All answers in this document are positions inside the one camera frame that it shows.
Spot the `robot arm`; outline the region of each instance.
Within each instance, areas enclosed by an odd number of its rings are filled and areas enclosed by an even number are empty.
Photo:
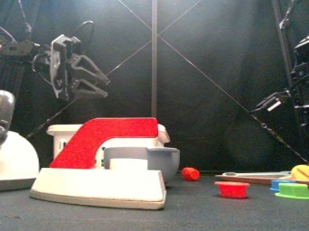
[[[99,87],[107,85],[109,80],[91,59],[80,54],[76,37],[60,35],[52,41],[49,74],[57,98],[107,97]]]
[[[305,37],[294,47],[294,67],[290,73],[290,87],[282,91],[272,93],[255,106],[256,112],[262,109],[271,111],[286,100],[291,100],[294,108],[302,110],[303,117],[307,117],[309,108],[309,36]]]
[[[107,97],[101,87],[109,83],[109,80],[92,60],[80,54],[80,40],[76,37],[68,38],[60,35],[52,41],[50,50],[45,51],[41,45],[30,41],[9,42],[4,36],[0,36],[0,58],[8,61],[17,60],[21,63],[32,62],[36,68],[49,65],[56,98],[70,100]]]
[[[0,90],[0,145],[6,139],[6,132],[10,125],[13,110],[14,97],[9,92]]]

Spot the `white iron base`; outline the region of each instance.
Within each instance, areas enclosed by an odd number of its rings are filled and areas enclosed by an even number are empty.
[[[165,204],[160,171],[42,168],[30,197],[109,208],[160,209]]]

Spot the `orange toy piece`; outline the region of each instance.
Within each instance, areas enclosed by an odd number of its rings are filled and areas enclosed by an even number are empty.
[[[309,165],[297,165],[290,171],[294,180],[309,180]]]

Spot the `black table surface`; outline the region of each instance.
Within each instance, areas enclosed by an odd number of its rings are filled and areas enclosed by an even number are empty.
[[[99,208],[29,198],[29,190],[0,192],[0,230],[309,230],[309,200],[284,199],[251,184],[247,199],[218,195],[214,176],[167,184],[161,210]]]

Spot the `cable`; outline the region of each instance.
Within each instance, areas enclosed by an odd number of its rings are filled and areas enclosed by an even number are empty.
[[[85,49],[84,49],[84,51],[82,51],[81,54],[85,54],[85,52],[86,52],[86,50],[88,50],[88,48],[89,48],[89,46],[91,46],[91,43],[92,43],[93,22],[92,22],[92,21],[85,21],[84,23],[81,23],[81,25],[77,27],[77,29],[74,30],[74,32],[72,33],[72,36],[70,36],[70,37],[73,37],[73,36],[76,35],[76,33],[80,31],[80,29],[81,29],[85,25],[88,25],[88,24],[92,26],[92,30],[91,30],[89,39],[88,39],[88,41],[86,41],[86,43],[85,43]]]
[[[30,65],[30,69],[34,73],[38,74],[38,76],[41,77],[41,79],[49,84],[52,85],[52,83],[45,79],[45,77],[41,75],[40,71],[36,71],[34,69],[34,63],[37,61],[37,59],[40,59],[41,57],[46,57],[48,55],[45,53],[38,53],[34,57],[33,57],[33,60],[32,60],[32,65]]]
[[[29,36],[30,32],[32,32],[32,28],[30,28],[29,23],[26,22],[21,0],[18,0],[18,9],[20,9],[22,20],[24,20],[24,24],[25,24],[25,33],[26,33],[26,36]]]
[[[72,103],[76,101],[73,99],[54,114],[52,117],[49,117],[42,124],[40,124],[34,129],[30,131],[29,134],[25,135],[25,139],[29,139],[37,132],[40,132],[45,125],[48,125],[52,120],[64,112],[64,110],[72,105]]]
[[[14,37],[12,36],[12,34],[4,29],[4,27],[0,26],[0,30],[4,32],[4,35],[6,35],[10,39],[12,43],[16,43]]]
[[[278,24],[278,27],[279,27],[280,30],[283,30],[284,27],[286,27],[286,23],[288,21],[288,15],[290,15],[292,7],[294,7],[294,0],[290,0],[290,4],[288,4],[288,7],[287,7],[287,11],[284,13],[284,17],[283,17],[280,23]]]

